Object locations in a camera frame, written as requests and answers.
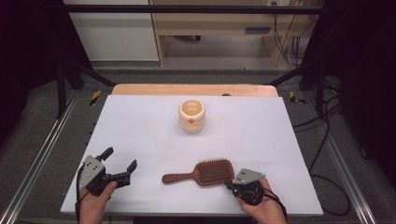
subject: human hand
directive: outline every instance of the human hand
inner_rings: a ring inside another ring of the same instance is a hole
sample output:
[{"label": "human hand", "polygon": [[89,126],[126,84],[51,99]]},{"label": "human hand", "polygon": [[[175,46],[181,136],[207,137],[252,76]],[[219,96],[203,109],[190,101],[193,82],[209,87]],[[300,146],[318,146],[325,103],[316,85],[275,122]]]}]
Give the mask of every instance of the human hand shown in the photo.
[{"label": "human hand", "polygon": [[81,199],[80,213],[80,224],[98,224],[102,223],[102,219],[105,213],[107,201],[110,199],[111,194],[117,187],[117,182],[113,181],[109,183],[102,194],[94,196],[87,189],[82,189],[79,192],[79,198]]},{"label": "human hand", "polygon": [[[271,190],[267,179],[263,178],[260,180],[260,182],[262,183],[263,188]],[[274,194],[268,190],[266,190],[265,193],[274,196]],[[256,206],[245,203],[240,198],[236,198],[236,200],[241,205],[241,209],[254,217],[260,224],[287,223],[285,217],[283,216],[282,208],[273,199],[264,196],[262,202]]]}]

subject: wooden hairbrush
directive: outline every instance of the wooden hairbrush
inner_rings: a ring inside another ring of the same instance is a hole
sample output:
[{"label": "wooden hairbrush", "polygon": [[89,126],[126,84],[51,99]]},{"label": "wooden hairbrush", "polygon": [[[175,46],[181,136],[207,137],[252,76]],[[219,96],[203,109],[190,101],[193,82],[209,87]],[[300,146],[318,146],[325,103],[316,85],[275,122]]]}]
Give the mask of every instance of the wooden hairbrush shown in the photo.
[{"label": "wooden hairbrush", "polygon": [[190,174],[171,174],[163,176],[163,183],[170,184],[180,180],[194,179],[201,186],[224,184],[233,180],[233,167],[225,159],[201,161]]}]

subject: white table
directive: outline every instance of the white table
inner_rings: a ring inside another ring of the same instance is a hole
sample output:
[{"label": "white table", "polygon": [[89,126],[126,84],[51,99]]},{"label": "white table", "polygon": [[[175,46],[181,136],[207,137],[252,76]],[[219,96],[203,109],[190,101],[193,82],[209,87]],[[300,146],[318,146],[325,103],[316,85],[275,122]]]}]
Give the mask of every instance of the white table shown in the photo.
[{"label": "white table", "polygon": [[[197,134],[178,126],[178,106],[197,99],[207,124]],[[117,189],[106,212],[120,216],[245,216],[225,186],[200,187],[194,180],[171,185],[162,176],[189,173],[203,160],[226,158],[234,172],[265,173],[290,216],[323,212],[280,97],[110,95],[81,159],[106,148],[114,153],[106,172],[124,172],[134,159],[131,186]],[[75,178],[61,212],[74,214]]]}]

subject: black cable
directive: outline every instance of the black cable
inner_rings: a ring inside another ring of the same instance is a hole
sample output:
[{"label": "black cable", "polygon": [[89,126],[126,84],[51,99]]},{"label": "black cable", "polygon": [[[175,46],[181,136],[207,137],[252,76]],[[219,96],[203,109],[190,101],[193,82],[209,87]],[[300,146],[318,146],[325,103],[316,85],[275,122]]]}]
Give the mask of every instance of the black cable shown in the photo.
[{"label": "black cable", "polygon": [[299,66],[298,64],[298,48],[300,47],[300,37],[297,36],[297,42],[296,42],[296,54],[294,55],[294,57],[296,58],[296,66]]},{"label": "black cable", "polygon": [[294,45],[296,43],[296,38],[297,37],[294,36],[292,41],[291,41],[291,52],[293,53],[293,56],[294,56],[294,58],[296,60],[294,65],[298,66],[298,56],[297,56],[297,52],[294,50]]},{"label": "black cable", "polygon": [[300,37],[299,36],[295,36],[293,37],[293,41],[291,42],[291,51],[293,53],[293,56],[298,58],[298,59],[302,59],[304,57],[303,53],[299,53],[299,48],[300,48]]},{"label": "black cable", "polygon": [[81,199],[79,198],[79,177],[81,176],[82,170],[84,170],[84,163],[79,167],[77,171],[77,177],[76,177],[76,204],[75,204],[75,211],[76,211],[76,219],[77,223],[79,223],[79,209],[81,207],[81,201],[84,199],[85,196],[87,196],[88,193],[86,193]]},{"label": "black cable", "polygon": [[[331,114],[331,112],[332,112],[336,107],[338,107],[339,105],[340,105],[340,104],[333,106],[329,111],[326,111],[325,113]],[[293,129],[295,129],[295,128],[298,128],[298,127],[301,127],[301,126],[305,126],[305,125],[307,125],[307,124],[309,124],[309,123],[312,123],[312,122],[314,122],[314,121],[316,121],[316,120],[318,120],[318,119],[320,119],[320,117],[314,117],[313,119],[311,119],[311,120],[309,120],[309,121],[306,121],[306,122],[303,122],[303,123],[301,123],[301,124],[294,124],[294,125],[292,125],[292,127],[293,127]]]},{"label": "black cable", "polygon": [[[329,118],[331,118],[332,116],[336,115],[337,112],[339,112],[339,111],[340,111],[340,110],[338,110],[338,111],[336,111],[336,112],[334,112],[334,113],[330,113]],[[295,132],[295,133],[306,132],[306,131],[308,131],[308,130],[314,129],[314,128],[316,128],[316,127],[322,125],[324,122],[325,122],[325,120],[323,120],[321,123],[319,123],[319,124],[317,124],[317,125],[314,125],[314,126],[312,126],[312,127],[307,128],[307,129],[303,129],[303,130],[299,130],[299,131],[294,131],[294,132]]]},{"label": "black cable", "polygon": [[277,197],[276,194],[274,194],[271,190],[263,188],[264,189],[264,194],[262,195],[263,197],[270,198],[274,200],[277,204],[279,204],[280,208],[282,209],[283,217],[285,217],[285,220],[288,220],[288,212],[286,211],[285,205],[279,200],[279,197]]},{"label": "black cable", "polygon": [[324,86],[326,89],[335,91],[337,94],[341,91],[339,88],[334,87],[334,85],[326,80],[326,78],[324,79]]},{"label": "black cable", "polygon": [[334,215],[334,216],[339,216],[339,217],[341,217],[341,216],[345,216],[345,215],[348,214],[349,211],[350,211],[351,201],[350,201],[350,199],[349,199],[347,193],[341,188],[341,186],[339,186],[337,183],[335,183],[334,181],[330,180],[329,178],[324,177],[324,176],[322,176],[322,175],[313,175],[313,174],[312,174],[312,169],[314,168],[314,165],[315,165],[315,163],[316,163],[317,160],[318,160],[318,156],[319,156],[319,154],[320,154],[321,150],[323,149],[323,146],[324,146],[324,144],[325,144],[325,142],[326,142],[327,136],[329,135],[329,130],[330,130],[330,125],[329,125],[329,124],[330,124],[330,122],[329,122],[329,113],[327,113],[327,112],[328,112],[328,108],[327,108],[327,107],[328,107],[329,102],[330,102],[331,100],[337,99],[337,98],[338,98],[338,95],[336,95],[336,96],[330,98],[330,99],[327,101],[326,105],[325,105],[325,111],[326,111],[326,113],[324,113],[324,116],[325,116],[325,121],[326,121],[326,125],[327,125],[326,133],[325,133],[324,136],[323,136],[323,140],[322,140],[322,142],[320,143],[318,152],[317,152],[317,154],[315,155],[315,158],[314,158],[314,160],[312,161],[312,163],[311,163],[311,165],[310,165],[310,167],[309,167],[309,169],[308,169],[308,172],[309,172],[309,174],[310,174],[311,177],[321,178],[321,179],[324,179],[324,180],[326,180],[326,181],[332,183],[332,184],[335,185],[338,189],[340,189],[341,192],[346,196],[347,208],[346,208],[346,211],[343,212],[343,213],[335,213],[335,212],[330,211],[329,209],[327,209],[327,208],[321,206],[321,208],[323,209],[323,211],[325,211],[325,212],[327,212],[327,213],[329,213],[329,214],[332,214],[332,215]]},{"label": "black cable", "polygon": [[[290,29],[291,29],[291,26],[293,25],[293,22],[294,22],[294,20],[297,18],[297,15],[296,14],[294,14],[294,16],[293,16],[293,18],[291,19],[291,22],[290,22],[290,24],[289,24],[289,27],[286,29],[286,34],[285,34],[285,36],[287,36],[288,34],[289,34],[289,32],[290,32]],[[280,40],[280,37],[279,37],[279,33],[277,32],[277,23],[276,23],[276,19],[277,19],[277,14],[274,14],[274,39],[275,39],[275,44],[276,44],[276,46],[277,46],[277,48],[280,50],[280,53],[282,54],[282,57],[283,57],[283,59],[286,61],[286,63],[288,63],[288,64],[292,64],[292,62],[288,59],[288,57],[286,57],[286,54],[285,54],[285,48],[284,48],[284,45],[282,44],[282,41]]]},{"label": "black cable", "polygon": [[316,18],[317,15],[309,15],[309,20],[311,21],[318,21],[318,19]]},{"label": "black cable", "polygon": [[326,180],[326,181],[330,182],[331,184],[333,184],[334,186],[336,186],[336,187],[346,196],[346,204],[347,204],[346,211],[344,211],[344,212],[342,212],[342,213],[335,213],[335,212],[330,211],[329,209],[327,209],[327,208],[321,206],[322,209],[323,209],[323,211],[325,211],[325,212],[327,212],[327,213],[329,213],[329,214],[332,214],[332,215],[334,215],[334,216],[337,216],[337,217],[343,217],[343,216],[347,215],[347,214],[349,213],[349,211],[350,211],[350,208],[351,208],[351,201],[350,201],[350,199],[349,199],[349,196],[348,196],[347,193],[345,192],[345,190],[344,190],[343,188],[341,188],[337,183],[335,183],[334,181],[330,180],[329,178],[327,178],[327,177],[325,177],[325,176],[323,176],[323,175],[311,175],[311,177],[323,179],[323,180]]}]

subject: wooden furniture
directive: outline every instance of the wooden furniture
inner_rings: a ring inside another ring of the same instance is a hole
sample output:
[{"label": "wooden furniture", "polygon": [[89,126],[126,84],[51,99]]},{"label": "wooden furniture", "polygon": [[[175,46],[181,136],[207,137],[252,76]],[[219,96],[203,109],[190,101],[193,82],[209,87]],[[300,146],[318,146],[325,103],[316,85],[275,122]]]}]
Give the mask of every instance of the wooden furniture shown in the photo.
[{"label": "wooden furniture", "polygon": [[[254,6],[266,7],[267,0],[149,0],[151,5]],[[291,0],[290,7],[321,6],[320,0]],[[255,14],[152,14],[160,63],[163,64],[169,35],[260,35],[271,55],[273,65],[279,65],[282,52],[291,36],[309,37],[316,19],[308,15]],[[276,45],[275,36],[279,36]]]}]

